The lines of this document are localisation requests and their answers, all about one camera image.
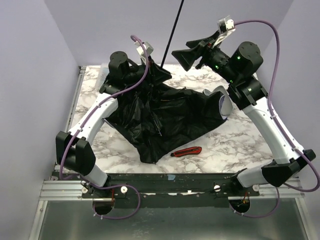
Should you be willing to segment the lavender umbrella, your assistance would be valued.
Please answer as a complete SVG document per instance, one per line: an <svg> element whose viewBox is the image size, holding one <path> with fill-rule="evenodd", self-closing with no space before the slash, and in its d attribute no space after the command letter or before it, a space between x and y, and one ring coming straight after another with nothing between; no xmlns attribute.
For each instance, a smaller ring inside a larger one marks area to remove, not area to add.
<svg viewBox="0 0 320 240"><path fill-rule="evenodd" d="M219 111L222 95L176 89L166 81L140 86L117 98L119 109L106 121L137 149L141 162L154 164L226 121Z"/></svg>

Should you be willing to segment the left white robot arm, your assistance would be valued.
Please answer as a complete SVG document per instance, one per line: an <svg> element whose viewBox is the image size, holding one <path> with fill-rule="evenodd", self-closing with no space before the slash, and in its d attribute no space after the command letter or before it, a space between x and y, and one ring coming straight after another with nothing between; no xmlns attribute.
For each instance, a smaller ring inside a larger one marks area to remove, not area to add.
<svg viewBox="0 0 320 240"><path fill-rule="evenodd" d="M74 127L56 135L56 161L61 180L79 176L95 188L108 188L110 177L97 166L92 149L105 119L119 109L118 97L121 95L137 90L144 83L163 83L172 78L171 73L156 64L150 55L142 52L140 59L141 63L136 64L125 52L113 52L109 58L108 75L93 105Z"/></svg>

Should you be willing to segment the black grey umbrella case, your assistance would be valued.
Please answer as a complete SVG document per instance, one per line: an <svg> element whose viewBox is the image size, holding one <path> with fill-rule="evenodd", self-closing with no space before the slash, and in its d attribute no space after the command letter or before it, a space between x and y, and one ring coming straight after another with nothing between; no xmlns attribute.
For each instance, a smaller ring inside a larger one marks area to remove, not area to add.
<svg viewBox="0 0 320 240"><path fill-rule="evenodd" d="M220 97L219 102L218 102L219 113L220 113L220 116L224 120L226 120L234 111L234 106L233 106L231 98L229 97L227 90L222 85L220 85L220 86L216 87L213 91L210 91L208 89L204 89L202 91L202 93L208 97L213 95L214 93L218 93L218 92L222 93L222 96Z"/></svg>

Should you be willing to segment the red black utility knife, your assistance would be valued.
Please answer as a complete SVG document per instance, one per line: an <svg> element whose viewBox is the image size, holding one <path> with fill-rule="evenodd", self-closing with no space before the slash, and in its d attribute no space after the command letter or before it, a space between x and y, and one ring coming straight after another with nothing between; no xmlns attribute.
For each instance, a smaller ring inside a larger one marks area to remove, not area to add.
<svg viewBox="0 0 320 240"><path fill-rule="evenodd" d="M202 152L202 147L200 146L193 146L184 149L180 149L174 151L170 154L171 157L180 158L188 155L198 155Z"/></svg>

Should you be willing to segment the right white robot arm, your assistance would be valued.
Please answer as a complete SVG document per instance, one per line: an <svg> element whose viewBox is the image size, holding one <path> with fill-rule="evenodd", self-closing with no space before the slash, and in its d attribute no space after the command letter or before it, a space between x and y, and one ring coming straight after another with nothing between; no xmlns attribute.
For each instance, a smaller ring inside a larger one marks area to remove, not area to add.
<svg viewBox="0 0 320 240"><path fill-rule="evenodd" d="M254 123L272 152L270 163L245 168L233 175L233 185L238 188L264 184L280 187L314 160L316 154L294 141L282 121L276 119L273 107L268 105L268 92L254 77L263 63L259 47L244 41L232 56L228 56L220 49L221 42L215 33L207 38L188 41L187 49L174 50L171 54L185 71L199 60L196 69L208 66L225 79L230 99Z"/></svg>

